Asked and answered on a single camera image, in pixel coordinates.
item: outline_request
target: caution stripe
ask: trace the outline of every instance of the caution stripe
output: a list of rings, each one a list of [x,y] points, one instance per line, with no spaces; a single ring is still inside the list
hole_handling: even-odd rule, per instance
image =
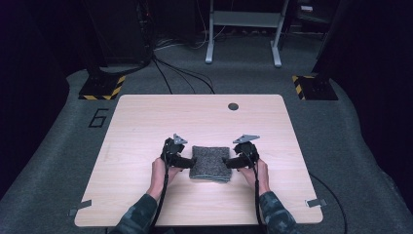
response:
[[[294,82],[295,91],[297,92],[298,97],[302,100],[305,100],[306,97],[304,96],[303,89],[301,88],[298,78],[312,79],[314,78],[314,76],[292,76],[292,82]]]
[[[119,81],[116,84],[116,87],[110,96],[79,96],[79,99],[89,99],[89,100],[115,99],[118,96],[118,94],[121,92],[121,88],[122,88],[122,85],[124,84],[125,79],[126,79],[125,76],[122,76],[121,78],[119,78]]]
[[[306,99],[301,89],[300,83],[298,82],[298,76],[292,76],[292,82],[294,82],[295,91],[300,99]]]

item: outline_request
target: camouflage sleeve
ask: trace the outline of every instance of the camouflage sleeve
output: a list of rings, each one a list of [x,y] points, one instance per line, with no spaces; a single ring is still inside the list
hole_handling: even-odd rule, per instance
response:
[[[269,234],[299,234],[295,229],[294,217],[285,209],[274,192],[263,193],[259,197],[259,203]]]
[[[155,199],[144,194],[122,216],[116,227],[109,234],[146,234],[149,232],[152,216],[158,207]]]

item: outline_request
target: gray cloth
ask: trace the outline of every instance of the gray cloth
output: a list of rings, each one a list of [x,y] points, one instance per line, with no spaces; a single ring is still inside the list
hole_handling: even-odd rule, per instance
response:
[[[192,158],[197,160],[189,171],[190,178],[209,179],[219,182],[228,182],[232,171],[227,169],[222,158],[230,158],[229,147],[200,147],[192,146]]]

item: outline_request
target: wooden table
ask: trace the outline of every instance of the wooden table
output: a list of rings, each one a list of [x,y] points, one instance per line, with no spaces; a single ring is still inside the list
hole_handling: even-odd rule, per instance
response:
[[[236,103],[238,110],[228,104]],[[227,146],[246,135],[269,165],[270,187],[298,223],[322,220],[285,104],[278,95],[128,95],[116,107],[78,211],[78,226],[115,226],[149,187],[151,164],[166,138],[188,140],[182,157],[192,157],[192,145]],[[231,157],[236,157],[231,150]],[[256,224],[254,193],[241,173],[218,183],[190,179],[179,173],[169,186],[157,225]]]

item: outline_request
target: black equipment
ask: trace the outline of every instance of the black equipment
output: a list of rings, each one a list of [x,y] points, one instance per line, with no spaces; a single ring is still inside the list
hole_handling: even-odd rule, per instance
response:
[[[178,135],[173,135],[172,138],[167,138],[165,140],[164,148],[162,149],[161,159],[164,160],[165,164],[169,167],[177,167],[181,169],[193,168],[196,160],[182,158],[179,153],[185,148],[184,143],[186,140],[182,139]]]
[[[259,159],[259,154],[255,145],[250,141],[257,138],[259,138],[259,136],[243,135],[233,141],[234,143],[238,143],[237,146],[235,146],[234,151],[237,155],[239,155],[239,157],[232,159],[222,159],[228,169],[254,167],[255,163]]]

